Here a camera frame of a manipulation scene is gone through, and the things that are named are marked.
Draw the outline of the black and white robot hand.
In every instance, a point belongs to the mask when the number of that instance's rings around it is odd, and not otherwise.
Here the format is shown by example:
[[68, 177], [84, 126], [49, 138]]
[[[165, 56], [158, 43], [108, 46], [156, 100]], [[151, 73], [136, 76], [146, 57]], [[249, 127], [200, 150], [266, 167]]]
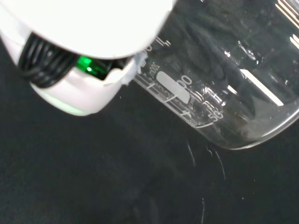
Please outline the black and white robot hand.
[[59, 110], [102, 110], [141, 73], [174, 0], [3, 0], [0, 38], [20, 76]]

